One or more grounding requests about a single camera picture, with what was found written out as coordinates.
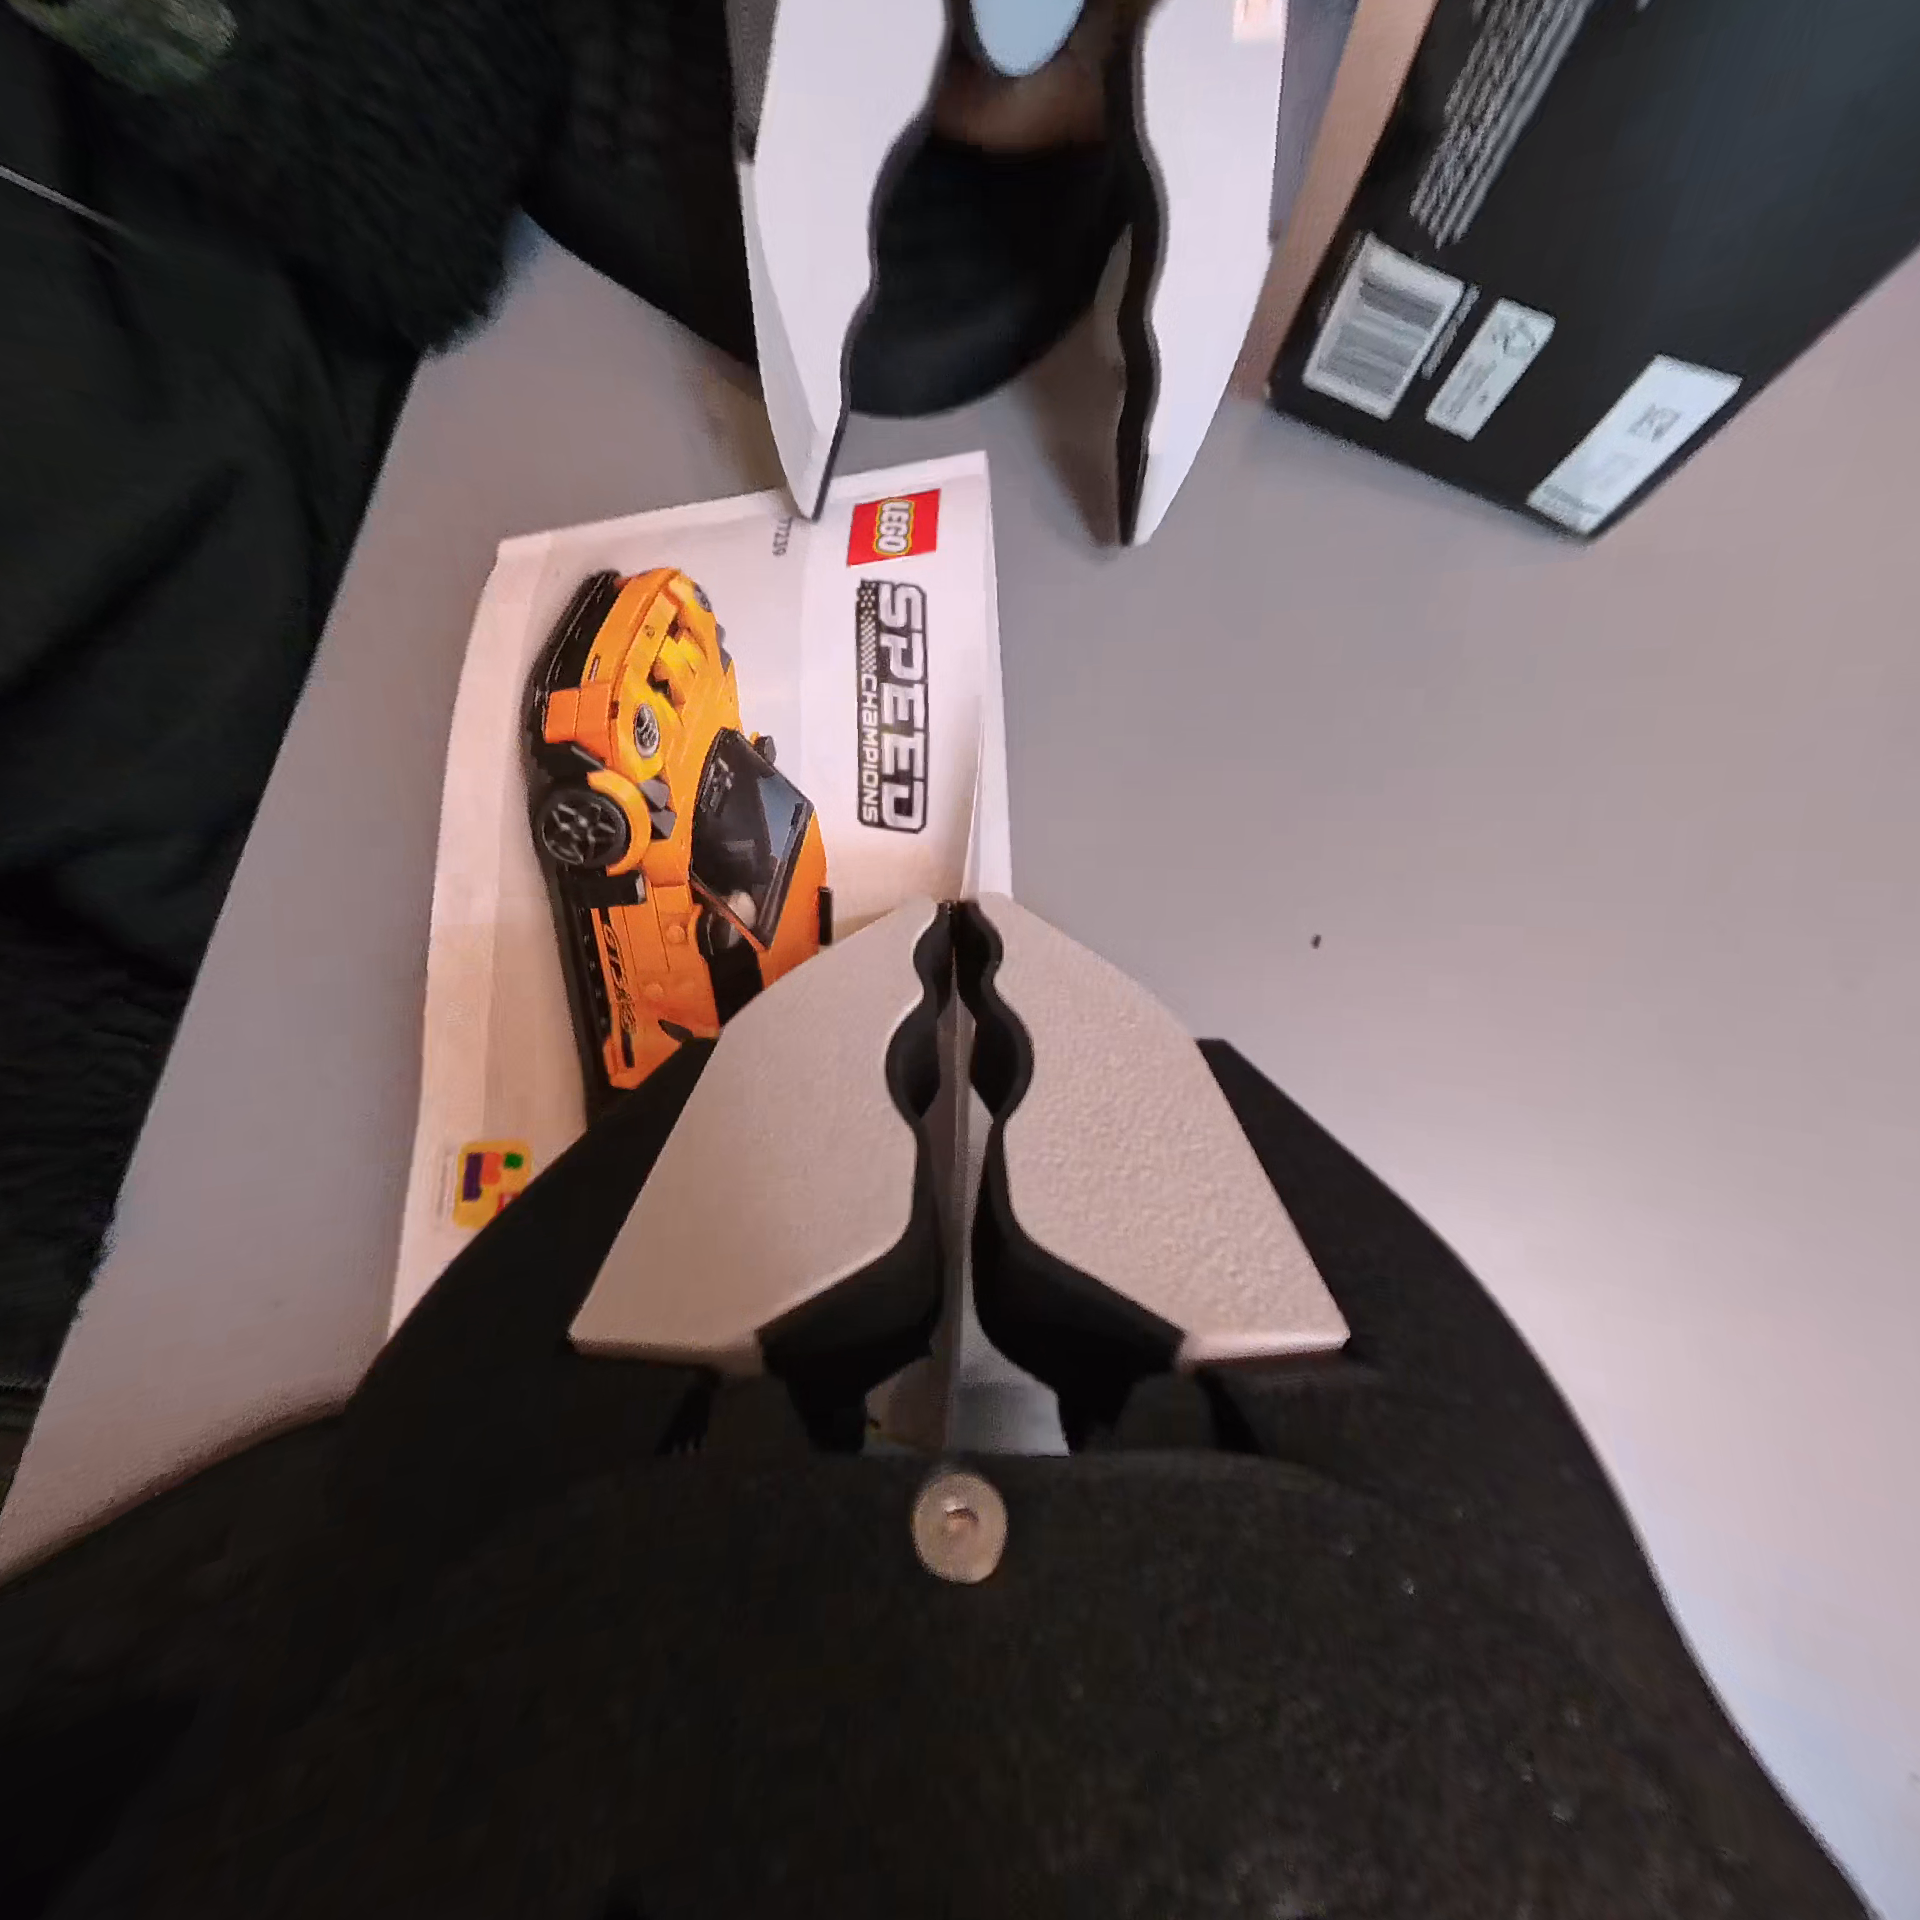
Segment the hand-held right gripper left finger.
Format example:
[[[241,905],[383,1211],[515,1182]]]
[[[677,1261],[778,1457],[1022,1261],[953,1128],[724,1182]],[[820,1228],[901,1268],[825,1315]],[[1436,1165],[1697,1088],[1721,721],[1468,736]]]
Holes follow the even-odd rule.
[[[854,1445],[946,1309],[948,981],[948,905],[919,897],[758,992],[707,1049],[571,1349],[772,1377],[804,1427]]]

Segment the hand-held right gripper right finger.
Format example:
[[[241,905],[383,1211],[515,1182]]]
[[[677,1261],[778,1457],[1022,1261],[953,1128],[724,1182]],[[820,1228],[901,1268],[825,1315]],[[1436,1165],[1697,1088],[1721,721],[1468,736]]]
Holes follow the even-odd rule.
[[[970,1228],[986,1342],[1114,1427],[1139,1384],[1341,1352],[1350,1326],[1195,1035],[1013,897],[953,908],[986,1109]]]

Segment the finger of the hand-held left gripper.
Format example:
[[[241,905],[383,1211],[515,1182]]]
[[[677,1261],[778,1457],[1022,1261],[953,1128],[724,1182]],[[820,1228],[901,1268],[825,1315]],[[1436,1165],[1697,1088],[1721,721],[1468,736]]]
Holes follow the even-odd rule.
[[[1114,63],[1129,201],[1118,540],[1148,541],[1233,375],[1269,266],[1287,2],[1148,2]]]
[[[728,2],[732,160],[760,399],[796,514],[827,504],[876,215],[920,144],[946,2]]]

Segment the black toy car box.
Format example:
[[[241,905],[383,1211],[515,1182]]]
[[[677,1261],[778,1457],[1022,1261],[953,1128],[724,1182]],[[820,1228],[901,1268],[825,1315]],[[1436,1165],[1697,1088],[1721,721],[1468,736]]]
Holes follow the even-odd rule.
[[[1595,541],[1915,251],[1915,2],[1436,2],[1263,399]]]

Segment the toy car instruction booklet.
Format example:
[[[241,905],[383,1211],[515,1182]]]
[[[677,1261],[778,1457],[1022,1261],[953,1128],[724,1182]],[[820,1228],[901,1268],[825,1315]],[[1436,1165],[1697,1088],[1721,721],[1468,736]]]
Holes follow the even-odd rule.
[[[985,453],[498,547],[447,727],[389,1330],[603,1118],[667,1128],[722,1030],[908,898],[1009,890]],[[926,1450],[964,1165],[939,1023],[946,1309],[854,1445]]]

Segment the grey desk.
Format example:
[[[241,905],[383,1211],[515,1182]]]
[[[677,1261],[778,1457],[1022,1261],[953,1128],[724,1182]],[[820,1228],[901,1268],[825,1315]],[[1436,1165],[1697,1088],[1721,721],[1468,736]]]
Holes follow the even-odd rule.
[[[1014,893],[1479,1275],[1782,1786],[1916,1915],[1916,263],[1592,546],[1260,406],[1093,540],[1105,330],[991,463]],[[530,232],[429,363],[2,1507],[28,1565],[386,1322],[440,752],[502,536],[772,488],[729,363]]]

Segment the person's left hand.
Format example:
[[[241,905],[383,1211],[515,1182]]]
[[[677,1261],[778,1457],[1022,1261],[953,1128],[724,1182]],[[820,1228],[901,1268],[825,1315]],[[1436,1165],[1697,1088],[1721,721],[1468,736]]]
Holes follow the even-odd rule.
[[[1002,156],[1099,147],[1105,138],[1105,75],[1099,67],[1047,67],[1007,78],[960,63],[937,88],[933,126]]]

